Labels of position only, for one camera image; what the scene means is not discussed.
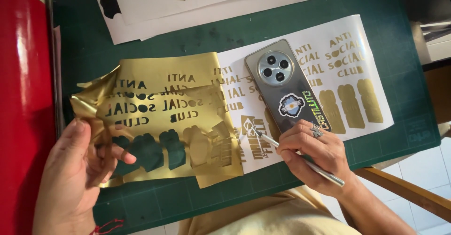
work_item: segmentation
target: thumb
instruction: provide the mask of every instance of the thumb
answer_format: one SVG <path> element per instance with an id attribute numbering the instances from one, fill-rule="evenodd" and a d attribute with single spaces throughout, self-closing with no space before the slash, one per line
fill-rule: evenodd
<path id="1" fill-rule="evenodd" d="M 76 119 L 72 137 L 65 151 L 66 161 L 76 162 L 82 160 L 86 155 L 90 141 L 91 127 L 86 121 Z"/>
<path id="2" fill-rule="evenodd" d="M 291 173 L 307 186 L 314 187 L 314 185 L 324 179 L 321 175 L 313 171 L 296 152 L 292 150 L 282 150 L 280 156 L 287 164 Z"/>

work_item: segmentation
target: beige shirt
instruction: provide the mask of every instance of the beige shirt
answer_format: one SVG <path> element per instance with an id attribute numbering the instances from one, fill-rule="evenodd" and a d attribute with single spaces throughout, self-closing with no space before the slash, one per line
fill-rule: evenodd
<path id="1" fill-rule="evenodd" d="M 179 235 L 361 235 L 335 219 L 306 186 L 180 222 Z"/>

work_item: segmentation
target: red vinyl roll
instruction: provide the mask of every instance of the red vinyl roll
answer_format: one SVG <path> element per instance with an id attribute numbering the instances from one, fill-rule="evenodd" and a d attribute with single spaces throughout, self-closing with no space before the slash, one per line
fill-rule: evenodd
<path id="1" fill-rule="evenodd" d="M 0 0 L 0 231 L 31 234 L 42 170 L 55 143 L 45 0 Z"/>

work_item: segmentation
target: camera lens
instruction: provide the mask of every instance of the camera lens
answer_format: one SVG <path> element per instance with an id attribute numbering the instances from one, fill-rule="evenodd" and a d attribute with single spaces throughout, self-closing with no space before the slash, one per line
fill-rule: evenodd
<path id="1" fill-rule="evenodd" d="M 270 77 L 272 75 L 272 70 L 270 68 L 266 68 L 263 70 L 263 75 L 266 77 Z"/>
<path id="2" fill-rule="evenodd" d="M 279 66 L 281 69 L 286 69 L 288 67 L 288 62 L 286 60 L 281 60 Z"/>
<path id="3" fill-rule="evenodd" d="M 285 79 L 285 75 L 282 72 L 276 74 L 276 80 L 282 82 Z"/>
<path id="4" fill-rule="evenodd" d="M 273 65 L 274 63 L 276 63 L 276 58 L 272 55 L 268 56 L 267 58 L 268 64 Z"/>

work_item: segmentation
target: green cutting mat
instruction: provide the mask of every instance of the green cutting mat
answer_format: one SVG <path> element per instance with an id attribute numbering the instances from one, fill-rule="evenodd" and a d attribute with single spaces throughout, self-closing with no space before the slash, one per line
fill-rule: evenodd
<path id="1" fill-rule="evenodd" d="M 352 14 L 361 15 L 395 125 L 346 141 L 349 165 L 357 169 L 438 146 L 435 116 L 401 0 L 311 0 L 117 46 L 96 0 L 54 0 L 54 21 L 61 25 L 63 94 L 78 92 L 77 82 L 109 72 L 123 58 L 221 52 Z M 111 234 L 128 234 L 301 184 L 284 163 L 206 189 L 199 189 L 194 178 L 135 182 L 103 189 L 94 215 L 100 225 L 124 219 L 124 226 Z"/>

